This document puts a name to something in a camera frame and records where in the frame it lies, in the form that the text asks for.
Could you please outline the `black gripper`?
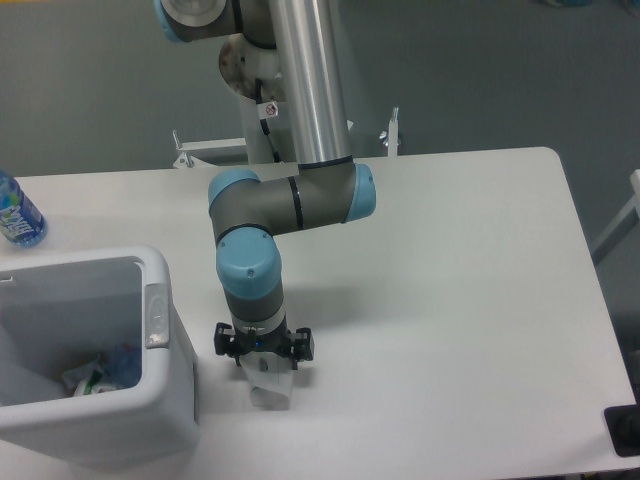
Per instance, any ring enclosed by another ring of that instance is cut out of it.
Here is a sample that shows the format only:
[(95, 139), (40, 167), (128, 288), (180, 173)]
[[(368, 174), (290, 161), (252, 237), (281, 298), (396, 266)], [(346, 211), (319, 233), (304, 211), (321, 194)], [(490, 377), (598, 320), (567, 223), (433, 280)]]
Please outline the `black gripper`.
[(287, 323), (282, 322), (269, 333), (243, 331), (232, 325), (218, 322), (214, 330), (214, 350), (218, 356), (228, 356), (240, 365), (240, 357), (250, 352), (273, 352), (289, 360), (291, 369), (296, 371), (301, 362), (314, 359), (314, 338), (312, 330), (303, 327), (292, 332)]

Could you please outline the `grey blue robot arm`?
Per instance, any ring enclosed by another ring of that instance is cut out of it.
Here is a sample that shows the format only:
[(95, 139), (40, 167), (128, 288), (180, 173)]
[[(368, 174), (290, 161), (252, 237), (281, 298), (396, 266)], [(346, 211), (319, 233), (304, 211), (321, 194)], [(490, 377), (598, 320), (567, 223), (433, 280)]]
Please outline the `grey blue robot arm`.
[(216, 272), (231, 314), (214, 334), (218, 355), (273, 354), (290, 368), (313, 357), (309, 329), (290, 330), (275, 237), (371, 215), (370, 168), (353, 160), (330, 7), (325, 1), (158, 1), (165, 35), (188, 43), (237, 34), (278, 55), (298, 172), (261, 180), (226, 170), (208, 188)]

